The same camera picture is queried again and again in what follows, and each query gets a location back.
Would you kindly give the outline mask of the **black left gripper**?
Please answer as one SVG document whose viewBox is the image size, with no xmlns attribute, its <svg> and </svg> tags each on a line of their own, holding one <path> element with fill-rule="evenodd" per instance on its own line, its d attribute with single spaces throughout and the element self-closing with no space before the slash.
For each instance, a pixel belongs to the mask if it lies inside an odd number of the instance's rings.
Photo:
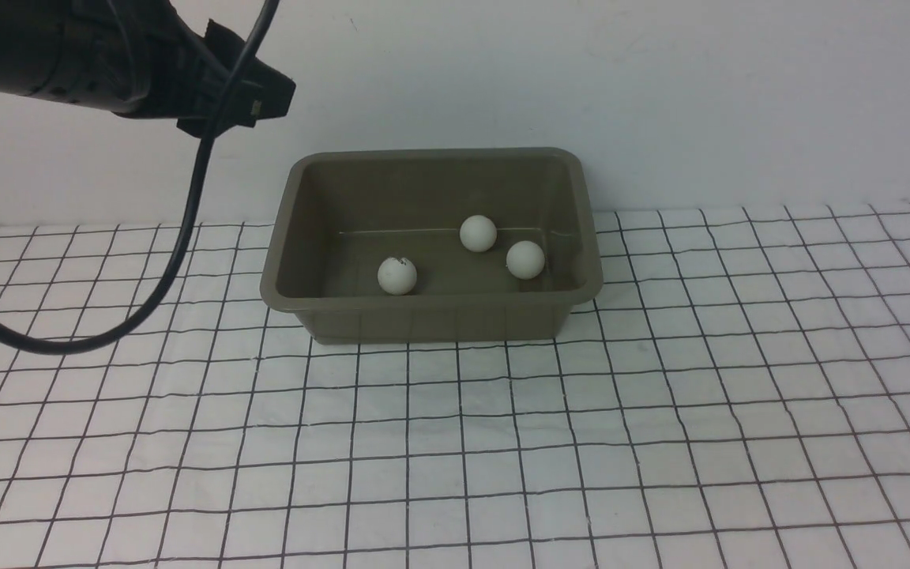
<svg viewBox="0 0 910 569">
<path fill-rule="evenodd" d="M 113 1 L 111 14 L 129 62 L 115 88 L 120 118 L 174 119 L 200 139 L 210 120 L 222 134 L 288 114 L 296 83 L 256 67 L 259 37 L 215 21 L 200 36 L 169 1 Z"/>
</svg>

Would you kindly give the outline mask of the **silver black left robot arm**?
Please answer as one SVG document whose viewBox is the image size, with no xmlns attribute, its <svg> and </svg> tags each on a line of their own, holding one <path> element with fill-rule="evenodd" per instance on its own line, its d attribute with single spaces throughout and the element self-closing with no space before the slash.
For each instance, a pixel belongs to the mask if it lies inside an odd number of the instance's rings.
<svg viewBox="0 0 910 569">
<path fill-rule="evenodd" d="M 169 1 L 0 1 L 0 92 L 175 120 L 196 139 L 245 48 L 215 21 L 193 32 Z"/>
</svg>

